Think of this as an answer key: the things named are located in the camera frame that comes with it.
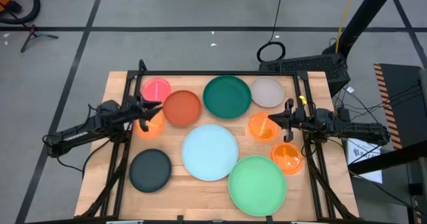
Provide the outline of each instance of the orange cup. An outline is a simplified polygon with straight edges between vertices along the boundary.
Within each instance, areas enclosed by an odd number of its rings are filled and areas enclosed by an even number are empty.
[[[279,143],[273,146],[272,160],[286,175],[292,175],[301,170],[304,165],[300,150],[289,143]]]
[[[142,131],[139,125],[139,120],[133,122],[133,128],[139,138],[142,139],[153,139],[159,136],[165,129],[165,117],[162,112],[155,115],[151,121],[146,121],[145,124],[148,126],[148,131]]]
[[[257,141],[273,141],[280,134],[280,127],[268,119],[267,113],[256,113],[249,118],[249,132]]]

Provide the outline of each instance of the dark green plate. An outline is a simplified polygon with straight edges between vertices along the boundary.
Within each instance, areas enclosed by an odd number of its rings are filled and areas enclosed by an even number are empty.
[[[221,118],[236,118],[251,105],[251,91],[244,81],[234,76],[219,76],[211,80],[203,92],[206,108]]]

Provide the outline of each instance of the black equipment stand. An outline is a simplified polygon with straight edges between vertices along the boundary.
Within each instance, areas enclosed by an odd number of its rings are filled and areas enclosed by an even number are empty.
[[[0,2],[0,5],[2,6],[2,8],[4,8],[4,10],[8,13],[8,14],[10,14],[13,18],[15,18],[16,20],[18,20],[18,17],[11,11],[11,10],[9,10],[9,8],[7,7],[7,6],[5,6],[4,4],[2,4],[1,2]],[[59,37],[58,36],[55,36],[55,35],[50,35],[50,34],[46,34],[46,33],[41,33],[41,32],[39,32],[39,31],[37,31],[37,27],[34,25],[34,24],[32,24],[32,26],[31,27],[29,27],[29,26],[27,26],[26,24],[24,24],[24,23],[22,23],[21,24],[24,28],[26,28],[27,30],[28,30],[28,32],[29,32],[29,34],[28,34],[28,37],[27,37],[27,39],[25,40],[25,42],[24,42],[24,45],[22,46],[22,48],[21,48],[21,53],[23,53],[25,50],[26,50],[26,48],[27,48],[27,45],[28,45],[28,43],[31,41],[31,40],[34,40],[34,39],[36,39],[36,38],[38,38],[38,37],[50,37],[50,38],[53,38],[53,39],[58,39]]]
[[[421,69],[419,84],[427,115],[427,70]],[[363,161],[348,165],[348,169],[354,174],[360,175],[371,171],[383,170],[397,165],[403,165],[417,161],[420,168],[421,182],[409,184],[411,195],[423,195],[427,203],[427,140],[409,145],[399,150],[381,154]]]
[[[347,27],[340,35],[338,52],[347,57],[360,34],[368,27],[387,0],[363,0]],[[322,54],[335,53],[336,42],[326,48]]]

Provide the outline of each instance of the orange plate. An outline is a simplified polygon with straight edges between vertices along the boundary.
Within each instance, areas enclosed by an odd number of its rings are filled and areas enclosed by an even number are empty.
[[[148,131],[142,131],[141,126],[139,125],[139,120],[133,122],[135,128],[133,128],[142,139],[153,139],[161,134],[165,129],[165,117],[162,112],[159,112],[157,115],[151,119],[151,121],[146,122],[148,126]]]
[[[257,141],[273,141],[280,134],[280,127],[268,119],[267,113],[256,113],[249,118],[249,132]]]
[[[191,91],[176,91],[163,103],[163,113],[172,125],[185,127],[199,119],[201,103]]]
[[[286,175],[297,173],[304,164],[300,150],[289,143],[274,145],[271,158]]]

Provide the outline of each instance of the light green plate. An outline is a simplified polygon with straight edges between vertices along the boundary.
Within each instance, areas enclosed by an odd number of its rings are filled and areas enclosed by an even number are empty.
[[[251,155],[240,160],[228,177],[228,191],[234,204],[256,217],[271,215],[286,196],[286,179],[267,157]]]

